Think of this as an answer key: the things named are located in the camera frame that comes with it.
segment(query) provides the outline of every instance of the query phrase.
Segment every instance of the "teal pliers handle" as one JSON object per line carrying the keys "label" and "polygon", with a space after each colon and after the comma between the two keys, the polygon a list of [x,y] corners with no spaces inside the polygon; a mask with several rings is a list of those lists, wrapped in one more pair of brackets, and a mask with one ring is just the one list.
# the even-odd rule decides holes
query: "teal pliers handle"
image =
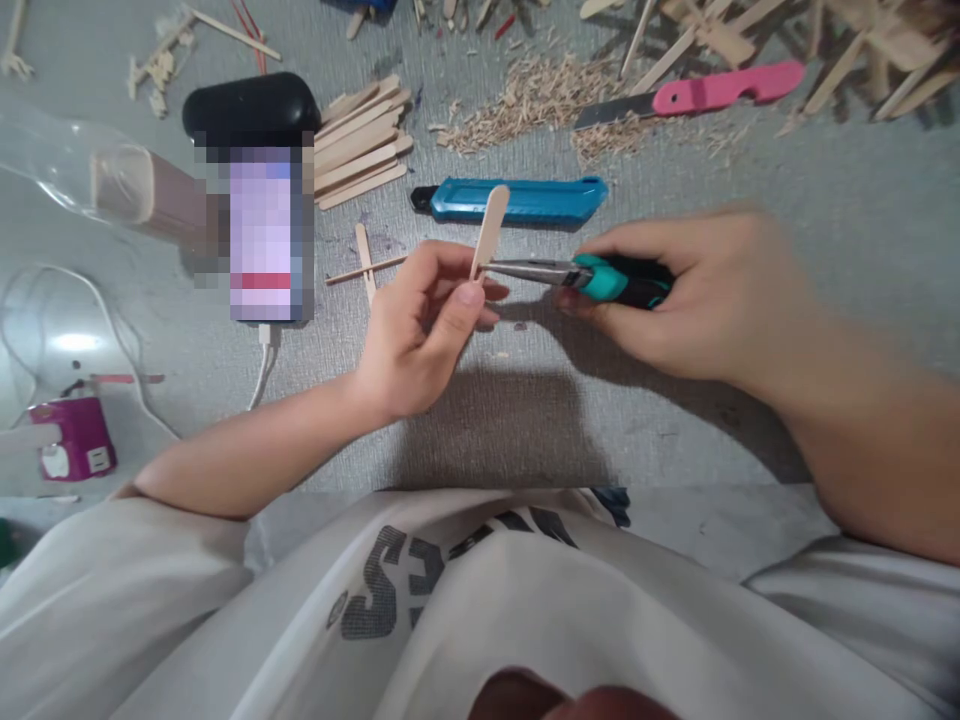
{"label": "teal pliers handle", "polygon": [[653,260],[620,255],[577,255],[573,261],[593,273],[590,282],[580,288],[580,292],[597,302],[653,310],[666,300],[675,280],[667,268]]}

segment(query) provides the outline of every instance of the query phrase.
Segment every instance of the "white cable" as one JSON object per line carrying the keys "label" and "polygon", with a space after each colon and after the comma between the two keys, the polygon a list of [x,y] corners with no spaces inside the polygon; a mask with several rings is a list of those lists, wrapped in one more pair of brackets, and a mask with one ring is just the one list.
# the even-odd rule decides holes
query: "white cable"
{"label": "white cable", "polygon": [[263,399],[263,391],[267,389],[267,378],[273,370],[279,355],[278,331],[276,325],[270,323],[260,323],[260,344],[263,346],[263,358],[260,361],[260,373],[257,376],[257,385],[253,390],[253,397],[250,398],[250,404],[247,405],[247,411],[253,410]]}
{"label": "white cable", "polygon": [[[27,267],[21,268],[16,273],[14,273],[13,277],[10,279],[10,281],[7,283],[6,287],[4,288],[3,294],[0,295],[0,309],[6,307],[7,297],[9,296],[10,291],[12,290],[16,281],[31,267],[39,268],[39,272],[37,273],[38,278],[40,277],[40,275],[48,271],[63,273],[64,275],[69,275],[75,280],[79,280],[80,282],[82,282],[84,285],[87,286],[90,292],[93,293],[94,298],[96,298],[97,305],[100,306],[100,311],[103,313],[103,319],[106,321],[107,327],[110,328],[110,334],[113,336],[113,340],[117,344],[117,348],[120,350],[120,354],[123,355],[124,359],[127,361],[127,367],[130,370],[130,377],[133,378],[133,386],[134,388],[136,388],[136,398],[137,398],[137,403],[140,405],[140,409],[143,410],[144,415],[146,415],[148,418],[153,420],[157,425],[163,428],[163,430],[170,437],[172,437],[174,440],[179,440],[180,436],[173,431],[173,428],[171,428],[169,425],[167,425],[167,423],[165,423],[162,419],[160,419],[160,417],[150,409],[150,406],[147,405],[147,398],[143,392],[143,383],[140,380],[140,372],[138,371],[136,364],[133,362],[133,358],[130,357],[130,354],[127,352],[127,349],[123,346],[123,343],[120,341],[120,334],[117,332],[117,326],[113,320],[113,316],[110,314],[110,310],[107,308],[107,303],[103,299],[103,294],[100,292],[100,288],[98,288],[93,283],[93,281],[89,280],[88,278],[81,275],[80,273],[74,272],[73,270],[68,270],[67,268],[64,268],[64,267],[60,267],[59,265],[48,265],[46,263],[34,263],[33,266],[27,266]],[[10,355],[10,357],[13,358],[13,360],[21,368],[23,368],[28,375],[30,375],[30,379],[32,381],[32,387],[30,390],[30,398],[27,401],[27,405],[29,406],[33,403],[34,396],[36,395],[37,386],[39,384],[39,378],[37,377],[37,374],[27,366],[27,364],[23,361],[23,359],[19,355],[17,355],[17,353],[14,352],[13,348],[10,346],[10,343],[7,340],[6,332],[4,330],[4,325],[5,325],[5,323],[3,322],[4,319],[5,318],[0,318],[0,342],[3,343],[3,347],[7,351],[7,353]],[[16,419],[16,421],[14,421],[11,427],[19,423],[25,414],[26,414],[26,410],[20,413],[19,417]]]}

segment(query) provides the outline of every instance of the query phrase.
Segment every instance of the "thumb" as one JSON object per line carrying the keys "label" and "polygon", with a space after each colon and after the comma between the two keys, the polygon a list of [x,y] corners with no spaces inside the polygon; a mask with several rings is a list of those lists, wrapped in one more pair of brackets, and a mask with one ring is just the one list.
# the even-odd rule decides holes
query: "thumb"
{"label": "thumb", "polygon": [[454,290],[423,344],[423,352],[453,372],[486,301],[480,283],[465,282]]}
{"label": "thumb", "polygon": [[563,288],[556,305],[561,312],[586,320],[638,360],[650,361],[660,314],[618,303],[597,303],[586,295]]}

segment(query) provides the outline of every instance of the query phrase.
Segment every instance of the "blue utility knife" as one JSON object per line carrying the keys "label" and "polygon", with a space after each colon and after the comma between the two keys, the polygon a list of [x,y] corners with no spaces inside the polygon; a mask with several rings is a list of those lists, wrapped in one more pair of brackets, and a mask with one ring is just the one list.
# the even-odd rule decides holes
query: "blue utility knife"
{"label": "blue utility knife", "polygon": [[609,193],[606,183],[593,176],[573,182],[447,178],[441,185],[415,188],[410,200],[414,210],[440,221],[480,222],[497,185],[510,188],[503,221],[517,225],[582,225]]}

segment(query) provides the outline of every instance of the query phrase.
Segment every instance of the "fingernail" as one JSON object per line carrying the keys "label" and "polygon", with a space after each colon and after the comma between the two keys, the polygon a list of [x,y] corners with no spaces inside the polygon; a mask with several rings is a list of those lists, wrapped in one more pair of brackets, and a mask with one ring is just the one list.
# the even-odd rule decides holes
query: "fingernail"
{"label": "fingernail", "polygon": [[467,307],[477,307],[483,305],[486,300],[486,293],[483,288],[475,282],[465,282],[453,292],[457,302]]}

